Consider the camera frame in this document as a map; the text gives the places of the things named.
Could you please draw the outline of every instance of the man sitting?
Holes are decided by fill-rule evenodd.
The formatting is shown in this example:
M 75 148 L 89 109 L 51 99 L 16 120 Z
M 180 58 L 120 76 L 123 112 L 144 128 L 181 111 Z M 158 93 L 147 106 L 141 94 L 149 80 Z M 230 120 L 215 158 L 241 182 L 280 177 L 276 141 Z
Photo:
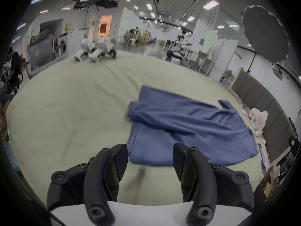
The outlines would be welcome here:
M 14 52 L 12 47 L 9 47 L 5 62 L 11 60 L 11 73 L 8 76 L 6 85 L 0 90 L 0 103 L 5 105 L 8 99 L 12 99 L 10 91 L 17 86 L 18 75 L 21 73 L 21 62 L 18 52 Z

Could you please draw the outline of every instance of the cardboard box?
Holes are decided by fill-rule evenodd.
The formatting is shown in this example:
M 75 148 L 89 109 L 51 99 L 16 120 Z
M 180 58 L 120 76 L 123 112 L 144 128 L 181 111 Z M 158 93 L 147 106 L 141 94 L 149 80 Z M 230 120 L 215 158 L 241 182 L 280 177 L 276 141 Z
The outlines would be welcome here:
M 2 126 L 1 126 L 1 135 L 2 135 L 2 139 L 5 142 L 9 141 L 9 137 L 8 137 L 8 128 L 7 128 L 7 119 L 6 119 L 6 111 L 7 108 L 10 104 L 10 100 L 8 100 L 6 102 L 6 104 L 4 105 L 4 107 L 2 108 L 1 112 L 0 112 L 0 117 L 2 119 Z

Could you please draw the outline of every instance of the jeans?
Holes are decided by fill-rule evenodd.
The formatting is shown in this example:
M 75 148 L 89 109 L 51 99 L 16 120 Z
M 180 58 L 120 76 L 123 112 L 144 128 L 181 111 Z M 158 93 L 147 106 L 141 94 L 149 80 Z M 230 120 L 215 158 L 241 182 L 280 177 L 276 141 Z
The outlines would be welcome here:
M 8 100 L 12 100 L 13 96 L 11 96 L 9 94 L 9 89 L 7 86 L 4 86 L 1 90 L 0 90 L 0 103 L 2 104 L 2 107 L 6 104 L 6 102 Z

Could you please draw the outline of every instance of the ceiling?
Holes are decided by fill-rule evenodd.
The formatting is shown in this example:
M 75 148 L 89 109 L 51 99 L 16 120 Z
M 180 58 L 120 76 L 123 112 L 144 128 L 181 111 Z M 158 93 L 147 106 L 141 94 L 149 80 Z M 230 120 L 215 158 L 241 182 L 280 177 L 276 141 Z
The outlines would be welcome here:
M 155 19 L 158 19 L 158 14 L 156 12 L 156 8 L 153 5 L 153 0 L 130 0 L 130 2 L 127 2 L 126 0 L 115 0 L 119 2 L 119 6 L 125 6 L 130 10 L 133 10 L 137 15 L 139 11 L 142 11 L 145 13 L 146 17 L 151 17 L 151 14 L 146 7 L 146 3 L 150 3 L 153 6 L 152 12 L 155 13 Z M 170 23 L 177 23 L 183 16 L 183 14 L 186 12 L 186 10 L 191 6 L 191 4 L 195 0 L 159 0 L 159 3 L 157 4 L 157 8 L 159 13 L 162 14 L 162 20 Z M 275 9 L 270 4 L 269 0 L 216 0 L 220 3 L 220 13 L 217 20 L 217 26 L 218 25 L 224 25 L 225 28 L 223 30 L 219 31 L 221 38 L 232 38 L 232 39 L 238 39 L 239 44 L 245 47 L 248 47 L 248 40 L 244 36 L 243 32 L 243 26 L 241 24 L 241 12 L 250 5 L 261 5 L 265 8 L 267 8 L 270 12 L 277 15 Z M 201 0 L 192 10 L 188 12 L 189 16 L 194 16 L 196 19 L 194 19 L 191 22 L 187 22 L 186 27 L 190 30 L 194 30 L 195 23 L 197 21 L 197 18 L 199 17 L 201 13 L 202 7 L 205 5 L 205 0 Z M 75 2 L 72 0 L 42 0 L 40 2 L 37 2 L 35 4 L 32 4 L 29 6 L 28 10 L 24 14 L 23 20 L 20 24 L 26 23 L 26 26 L 19 29 L 17 31 L 17 36 L 23 37 L 26 29 L 29 27 L 29 25 L 32 23 L 32 21 L 35 19 L 35 17 L 39 14 L 39 11 L 41 10 L 49 10 L 49 11 L 57 11 L 61 9 L 62 7 L 72 7 L 74 6 Z M 237 30 L 234 30 L 233 28 L 229 28 L 226 26 L 226 22 L 230 21 L 233 23 L 238 24 L 240 27 Z M 172 26 L 164 25 L 164 30 L 170 30 L 172 29 Z

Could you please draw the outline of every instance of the black shirt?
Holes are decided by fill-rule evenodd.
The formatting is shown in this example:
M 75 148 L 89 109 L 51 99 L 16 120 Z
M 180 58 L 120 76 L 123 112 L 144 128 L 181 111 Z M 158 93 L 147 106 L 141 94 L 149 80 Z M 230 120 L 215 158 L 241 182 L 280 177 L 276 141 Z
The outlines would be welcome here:
M 11 70 L 14 71 L 14 74 L 8 81 L 10 85 L 16 84 L 18 80 L 19 69 L 20 69 L 20 56 L 18 52 L 15 51 L 11 58 Z

